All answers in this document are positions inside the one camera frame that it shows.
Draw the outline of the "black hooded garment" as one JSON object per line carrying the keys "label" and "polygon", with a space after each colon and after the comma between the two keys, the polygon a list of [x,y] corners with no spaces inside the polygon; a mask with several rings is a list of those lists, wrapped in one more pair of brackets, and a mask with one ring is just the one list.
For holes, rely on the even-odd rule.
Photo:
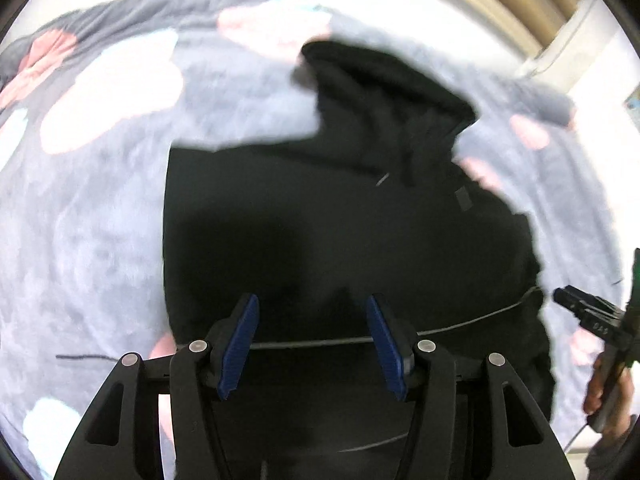
{"label": "black hooded garment", "polygon": [[387,53],[303,46],[320,127],[216,152],[173,148],[166,308],[177,344],[244,294],[258,346],[217,408],[242,479],[388,479],[411,406],[385,390],[366,305],[471,361],[503,354],[549,415],[550,342],[528,220],[452,159],[472,104]]}

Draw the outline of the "grey right sleeve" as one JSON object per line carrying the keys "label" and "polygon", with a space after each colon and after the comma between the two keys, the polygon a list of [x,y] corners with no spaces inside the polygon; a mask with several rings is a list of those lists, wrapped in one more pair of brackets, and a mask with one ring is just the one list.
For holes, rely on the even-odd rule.
{"label": "grey right sleeve", "polygon": [[630,418],[629,429],[614,443],[601,439],[586,458],[588,480],[639,480],[639,419]]}

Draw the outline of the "grey quilt with pink spots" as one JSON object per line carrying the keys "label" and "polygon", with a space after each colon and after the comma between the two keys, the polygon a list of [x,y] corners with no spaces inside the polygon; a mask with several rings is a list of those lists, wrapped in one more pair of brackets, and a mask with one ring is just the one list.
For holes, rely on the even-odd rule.
{"label": "grey quilt with pink spots", "polygon": [[472,104],[452,159],[528,220],[554,380],[546,416],[561,443],[580,429],[599,347],[551,295],[571,284],[620,300],[623,269],[570,98],[279,0],[116,0],[1,57],[1,134],[16,139],[1,169],[1,445],[22,474],[201,477],[202,442],[174,437],[168,397],[122,380],[192,342],[176,343],[166,308],[169,153],[316,134],[302,53],[314,41],[387,53]]}

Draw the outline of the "wall poster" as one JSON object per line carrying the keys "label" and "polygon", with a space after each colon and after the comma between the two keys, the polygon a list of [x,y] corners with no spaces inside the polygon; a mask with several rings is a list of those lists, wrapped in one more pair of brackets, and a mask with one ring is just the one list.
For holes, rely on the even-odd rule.
{"label": "wall poster", "polygon": [[640,87],[634,89],[625,101],[625,110],[637,129],[640,129]]}

